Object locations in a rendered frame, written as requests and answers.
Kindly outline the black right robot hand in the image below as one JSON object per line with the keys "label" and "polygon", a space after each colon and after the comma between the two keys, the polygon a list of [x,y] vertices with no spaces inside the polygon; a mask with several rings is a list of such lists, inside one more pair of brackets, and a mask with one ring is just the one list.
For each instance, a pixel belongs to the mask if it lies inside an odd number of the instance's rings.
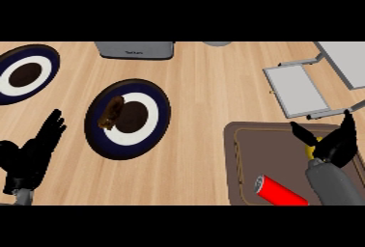
{"label": "black right robot hand", "polygon": [[352,114],[344,110],[341,126],[318,140],[312,132],[289,122],[294,136],[313,148],[310,156],[341,168],[357,153],[356,126]]}

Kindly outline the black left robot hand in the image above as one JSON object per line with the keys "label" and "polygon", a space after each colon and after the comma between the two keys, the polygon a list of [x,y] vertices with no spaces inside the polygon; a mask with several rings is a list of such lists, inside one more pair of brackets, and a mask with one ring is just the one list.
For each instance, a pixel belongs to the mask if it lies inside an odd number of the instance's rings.
{"label": "black left robot hand", "polygon": [[4,194],[13,195],[21,189],[34,190],[38,187],[63,131],[63,118],[56,109],[35,137],[22,147],[9,140],[0,141],[0,168],[6,171]]}

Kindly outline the yellow lemon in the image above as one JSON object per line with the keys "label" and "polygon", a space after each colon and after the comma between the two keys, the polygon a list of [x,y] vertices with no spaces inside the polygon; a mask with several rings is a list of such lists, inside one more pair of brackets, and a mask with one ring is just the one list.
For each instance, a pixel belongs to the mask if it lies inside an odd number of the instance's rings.
{"label": "yellow lemon", "polygon": [[[316,141],[321,142],[321,140],[322,140],[322,137],[318,136]],[[306,154],[307,160],[313,159],[313,151],[315,151],[315,146],[310,147],[309,145],[304,145],[304,154]]]}

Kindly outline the brown tray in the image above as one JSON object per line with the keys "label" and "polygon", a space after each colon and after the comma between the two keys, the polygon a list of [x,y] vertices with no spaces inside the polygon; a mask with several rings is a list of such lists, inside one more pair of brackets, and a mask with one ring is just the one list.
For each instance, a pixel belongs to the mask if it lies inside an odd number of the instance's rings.
{"label": "brown tray", "polygon": [[321,205],[304,177],[304,142],[294,136],[288,123],[229,123],[223,129],[223,150],[227,198],[233,206],[269,206],[254,191],[260,175],[307,199],[312,206]]}

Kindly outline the grey tiered shelf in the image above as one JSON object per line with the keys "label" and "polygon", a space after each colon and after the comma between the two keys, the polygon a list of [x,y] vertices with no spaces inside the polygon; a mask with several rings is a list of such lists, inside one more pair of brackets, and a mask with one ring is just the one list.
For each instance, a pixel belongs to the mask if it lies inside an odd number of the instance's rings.
{"label": "grey tiered shelf", "polygon": [[263,69],[287,119],[318,120],[365,109],[365,98],[334,108],[338,94],[365,90],[365,41],[316,41],[312,58]]}

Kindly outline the red can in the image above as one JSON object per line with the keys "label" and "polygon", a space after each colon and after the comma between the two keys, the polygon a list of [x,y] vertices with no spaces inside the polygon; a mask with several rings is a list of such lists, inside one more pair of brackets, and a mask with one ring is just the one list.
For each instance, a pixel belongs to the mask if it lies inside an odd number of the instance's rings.
{"label": "red can", "polygon": [[307,200],[266,175],[257,177],[254,191],[275,206],[309,205]]}

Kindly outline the brown pastry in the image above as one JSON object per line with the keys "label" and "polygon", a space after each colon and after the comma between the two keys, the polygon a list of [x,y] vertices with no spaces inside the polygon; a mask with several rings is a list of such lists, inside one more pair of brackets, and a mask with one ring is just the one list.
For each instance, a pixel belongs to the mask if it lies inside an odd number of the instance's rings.
{"label": "brown pastry", "polygon": [[121,115],[123,107],[124,107],[124,97],[115,96],[111,99],[109,103],[106,104],[106,107],[102,112],[102,116],[97,120],[99,128],[105,128],[106,130],[109,130],[115,126],[117,120]]}

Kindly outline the navy and white plate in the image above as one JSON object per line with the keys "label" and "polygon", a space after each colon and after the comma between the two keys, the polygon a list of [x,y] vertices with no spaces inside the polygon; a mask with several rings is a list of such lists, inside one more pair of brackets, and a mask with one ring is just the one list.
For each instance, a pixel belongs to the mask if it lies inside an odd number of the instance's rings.
{"label": "navy and white plate", "polygon": [[[124,98],[120,118],[111,129],[99,127],[111,99]],[[84,118],[86,140],[93,151],[112,160],[143,155],[159,142],[171,119],[171,106],[162,89],[148,80],[125,79],[96,96]]]}
{"label": "navy and white plate", "polygon": [[50,84],[60,68],[60,55],[46,44],[28,44],[0,55],[0,105],[32,97]]}

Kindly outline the grey appliance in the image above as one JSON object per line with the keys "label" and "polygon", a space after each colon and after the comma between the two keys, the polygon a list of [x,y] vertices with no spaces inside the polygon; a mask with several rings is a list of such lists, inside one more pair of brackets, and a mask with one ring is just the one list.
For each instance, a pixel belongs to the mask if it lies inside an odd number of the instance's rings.
{"label": "grey appliance", "polygon": [[96,41],[96,47],[108,59],[168,60],[174,56],[171,41]]}

